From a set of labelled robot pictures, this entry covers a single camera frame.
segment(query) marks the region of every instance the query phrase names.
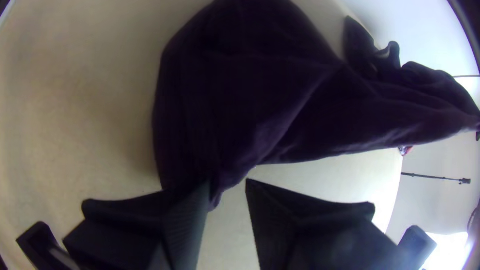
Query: black stand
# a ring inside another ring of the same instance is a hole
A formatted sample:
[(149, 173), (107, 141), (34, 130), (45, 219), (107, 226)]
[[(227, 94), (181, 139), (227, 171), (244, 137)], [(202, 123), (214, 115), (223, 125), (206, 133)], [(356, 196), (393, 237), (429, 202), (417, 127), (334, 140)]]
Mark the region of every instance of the black stand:
[(446, 177), (437, 177), (437, 176), (429, 176), (429, 175), (421, 175), (421, 174), (415, 174), (415, 173), (408, 173), (408, 172), (402, 172), (401, 175), (403, 176), (411, 176), (411, 177), (421, 177), (421, 178), (430, 178), (430, 179), (441, 179), (441, 180), (450, 180), (450, 181), (457, 181), (459, 182), (458, 184), (470, 184), (472, 182), (471, 179), (453, 179), (453, 178), (446, 178)]

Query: black fabric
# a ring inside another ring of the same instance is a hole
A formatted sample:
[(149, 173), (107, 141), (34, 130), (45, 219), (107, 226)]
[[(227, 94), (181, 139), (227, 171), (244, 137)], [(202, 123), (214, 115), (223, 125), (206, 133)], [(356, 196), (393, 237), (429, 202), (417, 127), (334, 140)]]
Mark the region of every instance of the black fabric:
[(371, 203), (323, 201), (252, 179), (245, 192), (262, 270), (410, 269), (371, 223)]
[(86, 200), (85, 220), (63, 243), (92, 270), (195, 270), (210, 185), (121, 201)]
[(414, 146), (475, 131), (480, 111), (443, 71), (400, 67), (352, 19), (340, 60), (289, 0), (215, 0), (163, 52), (152, 114), (164, 189), (224, 190), (259, 164)]

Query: dark purple velvet cloth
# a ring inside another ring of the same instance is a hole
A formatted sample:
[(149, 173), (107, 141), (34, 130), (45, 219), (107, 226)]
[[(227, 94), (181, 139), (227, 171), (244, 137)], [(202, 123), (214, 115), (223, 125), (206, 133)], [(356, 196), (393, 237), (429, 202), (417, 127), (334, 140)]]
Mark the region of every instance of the dark purple velvet cloth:
[(443, 71), (400, 67), (354, 20), (340, 60), (288, 0), (215, 0), (163, 52), (152, 116), (164, 189), (210, 180), (212, 206), (259, 164), (426, 144), (480, 111)]

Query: metal rod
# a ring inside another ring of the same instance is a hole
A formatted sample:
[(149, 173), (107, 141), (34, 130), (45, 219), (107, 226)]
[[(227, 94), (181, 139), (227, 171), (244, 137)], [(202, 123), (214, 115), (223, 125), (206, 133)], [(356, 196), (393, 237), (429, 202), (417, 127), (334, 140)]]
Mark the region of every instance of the metal rod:
[(430, 175), (422, 175), (422, 174), (415, 174), (415, 173), (408, 173), (408, 172), (402, 172), (401, 175), (403, 176), (410, 176), (410, 177), (421, 177), (421, 178), (430, 178), (430, 179), (442, 179), (442, 180), (450, 180), (450, 181), (457, 181), (460, 182), (461, 184), (470, 184), (471, 179), (453, 179), (453, 178), (447, 178), (447, 177), (438, 177), (438, 176), (430, 176)]

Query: white wall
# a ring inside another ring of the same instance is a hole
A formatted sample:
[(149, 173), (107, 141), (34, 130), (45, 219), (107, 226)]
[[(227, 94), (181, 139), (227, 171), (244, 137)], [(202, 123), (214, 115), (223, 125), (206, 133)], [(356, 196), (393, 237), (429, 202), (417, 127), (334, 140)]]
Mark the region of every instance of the white wall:
[[(400, 60), (415, 61), (453, 76), (477, 75), (470, 44), (446, 0), (343, 0), (384, 47), (400, 44)], [(458, 80), (480, 101), (479, 79)], [(411, 225), (427, 232), (464, 232), (480, 198), (480, 144), (461, 134), (416, 146), (404, 159), (403, 172), (471, 178), (472, 184), (402, 176), (387, 234), (398, 242)]]

